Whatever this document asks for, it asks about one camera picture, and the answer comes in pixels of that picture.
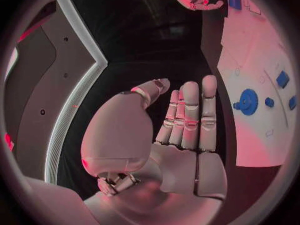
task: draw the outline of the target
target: blue gear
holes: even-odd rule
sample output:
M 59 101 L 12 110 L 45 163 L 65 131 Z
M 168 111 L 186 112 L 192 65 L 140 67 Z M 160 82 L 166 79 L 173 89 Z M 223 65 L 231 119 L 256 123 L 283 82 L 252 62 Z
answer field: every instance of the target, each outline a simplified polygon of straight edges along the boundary
M 241 110 L 243 114 L 251 116 L 256 112 L 258 105 L 259 98 L 256 92 L 252 89 L 246 89 L 242 92 L 239 102 L 236 102 L 233 107 Z

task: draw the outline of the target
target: white light strip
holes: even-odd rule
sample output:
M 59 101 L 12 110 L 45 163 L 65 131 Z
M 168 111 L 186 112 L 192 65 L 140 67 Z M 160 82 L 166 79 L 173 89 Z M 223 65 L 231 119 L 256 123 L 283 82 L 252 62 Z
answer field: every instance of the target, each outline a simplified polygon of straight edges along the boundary
M 61 10 L 71 27 L 96 61 L 95 64 L 80 79 L 65 104 L 53 127 L 46 153 L 44 180 L 47 183 L 57 183 L 57 171 L 62 146 L 69 130 L 70 124 L 84 100 L 88 91 L 95 83 L 102 71 L 107 67 L 108 61 L 94 41 L 87 27 L 80 18 L 71 0 L 57 0 Z

